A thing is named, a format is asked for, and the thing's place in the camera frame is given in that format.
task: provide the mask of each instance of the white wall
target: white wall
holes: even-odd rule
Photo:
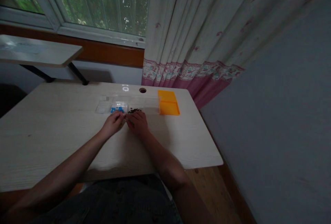
[[[258,223],[331,223],[331,0],[201,112]]]
[[[74,61],[73,63],[89,81],[136,85],[141,84],[141,68],[84,61]],[[75,78],[69,68],[37,68],[50,77],[59,79]],[[26,70],[20,65],[0,63],[0,83],[13,84],[21,88],[26,93],[30,93],[41,82],[43,82],[42,78]]]

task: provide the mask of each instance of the floral curtain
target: floral curtain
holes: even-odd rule
[[[317,0],[150,0],[142,85],[188,89],[200,109]]]

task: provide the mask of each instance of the person's right hand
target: person's right hand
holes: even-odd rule
[[[129,126],[129,129],[140,140],[143,140],[150,132],[148,130],[148,124],[146,115],[142,111],[136,111],[133,114],[126,114],[125,120]]]

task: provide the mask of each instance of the hand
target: hand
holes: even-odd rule
[[[102,135],[106,140],[109,139],[120,129],[124,118],[125,115],[121,111],[115,111],[110,116],[108,116],[103,127],[99,131],[99,134]]]
[[[136,111],[133,114],[126,114],[125,119],[129,126],[129,129],[140,140],[143,140],[146,137],[146,135],[150,133],[148,130],[146,115],[144,112]]]

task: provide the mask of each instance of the desk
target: desk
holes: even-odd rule
[[[83,51],[83,47],[51,41],[28,39],[10,35],[0,35],[0,62],[15,63],[51,83],[51,78],[35,66],[66,67],[82,81],[89,82],[74,66],[72,61]]]
[[[96,113],[101,95],[156,98],[174,91],[180,116],[147,114],[158,141],[184,169],[222,165],[222,158],[189,92],[143,86],[96,83],[87,86],[56,80],[42,83],[0,119],[0,191],[31,188],[93,137],[108,114]],[[125,124],[100,150],[83,182],[153,173],[141,143]]]

